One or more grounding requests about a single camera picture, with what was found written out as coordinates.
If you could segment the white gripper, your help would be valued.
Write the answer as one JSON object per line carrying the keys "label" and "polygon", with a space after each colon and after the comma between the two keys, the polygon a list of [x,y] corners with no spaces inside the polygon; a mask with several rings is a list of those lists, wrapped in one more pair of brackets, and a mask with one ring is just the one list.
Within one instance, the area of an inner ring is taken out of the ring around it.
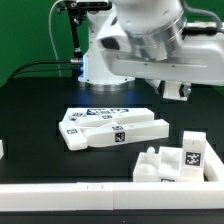
{"label": "white gripper", "polygon": [[[224,85],[224,34],[186,36],[184,44],[163,61],[137,58],[131,53],[105,50],[107,68],[115,75],[153,79],[148,83],[156,94],[164,93],[165,81]],[[180,96],[187,100],[191,85],[182,84]]]}

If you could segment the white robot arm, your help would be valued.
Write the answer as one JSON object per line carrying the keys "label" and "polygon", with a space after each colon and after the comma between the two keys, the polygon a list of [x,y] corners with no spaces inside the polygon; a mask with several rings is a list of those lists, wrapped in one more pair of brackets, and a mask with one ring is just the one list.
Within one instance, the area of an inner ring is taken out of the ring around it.
{"label": "white robot arm", "polygon": [[82,82],[98,90],[137,78],[185,101],[193,84],[224,87],[224,22],[186,0],[77,0],[87,12]]}

